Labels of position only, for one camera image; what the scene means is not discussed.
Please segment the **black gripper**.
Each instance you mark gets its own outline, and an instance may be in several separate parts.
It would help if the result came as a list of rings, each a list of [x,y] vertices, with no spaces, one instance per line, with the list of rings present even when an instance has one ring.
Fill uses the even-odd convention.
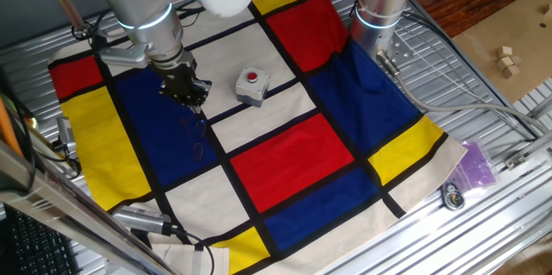
[[[210,93],[212,82],[196,78],[196,60],[190,52],[179,52],[171,59],[151,60],[162,78],[159,93],[199,114]]]

